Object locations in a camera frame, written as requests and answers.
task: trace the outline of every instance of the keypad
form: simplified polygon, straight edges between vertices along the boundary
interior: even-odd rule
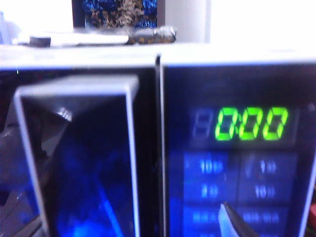
[[[296,163],[291,152],[185,153],[184,236],[220,236],[226,201],[261,237],[283,237]]]

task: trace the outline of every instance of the white wall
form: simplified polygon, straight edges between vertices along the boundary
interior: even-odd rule
[[[71,0],[0,0],[11,36],[22,31],[68,31],[73,28]]]
[[[315,0],[212,0],[215,45],[293,49],[316,43]]]
[[[209,41],[210,2],[165,0],[165,23],[176,28],[177,42]]]

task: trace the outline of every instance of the button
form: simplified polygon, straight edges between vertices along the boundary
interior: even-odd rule
[[[286,226],[287,207],[239,207],[237,213],[257,232],[269,230],[283,234]]]
[[[297,154],[291,152],[241,154],[241,180],[292,181],[296,172]]]
[[[218,213],[220,206],[183,208],[184,233],[194,231],[220,231]]]
[[[230,181],[238,178],[238,156],[228,152],[184,154],[184,178]]]
[[[239,203],[282,203],[290,202],[292,182],[241,181],[238,191]]]
[[[184,237],[222,237],[220,232],[217,231],[185,231]]]
[[[184,201],[199,203],[236,202],[237,180],[225,181],[189,181],[184,182]]]

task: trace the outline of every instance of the blue light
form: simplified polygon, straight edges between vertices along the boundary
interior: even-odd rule
[[[75,226],[73,237],[101,237],[105,233],[104,227],[93,222],[85,222],[82,225]]]
[[[110,204],[110,202],[108,200],[104,203],[104,208],[105,208],[105,210],[106,210],[106,212],[108,214],[108,217],[109,217],[109,219],[111,221],[111,224],[112,224],[112,226],[114,228],[114,231],[115,231],[117,237],[123,237],[122,231],[121,231],[121,229],[119,227],[118,220],[117,220],[117,218],[116,218],[116,216],[115,216],[115,214],[113,212],[113,209],[111,207],[111,204]]]

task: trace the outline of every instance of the green digital numbers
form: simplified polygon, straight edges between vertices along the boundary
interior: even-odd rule
[[[242,141],[253,141],[262,134],[266,141],[281,139],[288,120],[287,108],[271,107],[261,126],[264,116],[259,107],[247,107],[242,115],[234,107],[223,107],[218,114],[215,138],[217,141],[230,141],[238,135]]]
[[[249,116],[255,117],[255,122],[252,126],[251,131],[247,130],[247,125],[249,122]],[[259,131],[259,126],[261,124],[263,117],[263,111],[261,108],[258,107],[247,107],[242,115],[242,123],[239,127],[239,138],[241,140],[251,141],[254,140]]]
[[[228,131],[223,131],[224,117],[230,117]],[[235,125],[238,118],[238,110],[233,107],[223,107],[218,114],[218,122],[215,127],[215,138],[218,141],[229,141],[233,138]]]
[[[287,122],[288,111],[284,107],[272,107],[269,110],[267,116],[267,122],[265,123],[262,134],[263,138],[267,141],[279,140],[282,137],[284,126]],[[271,131],[271,126],[276,127],[275,131]]]

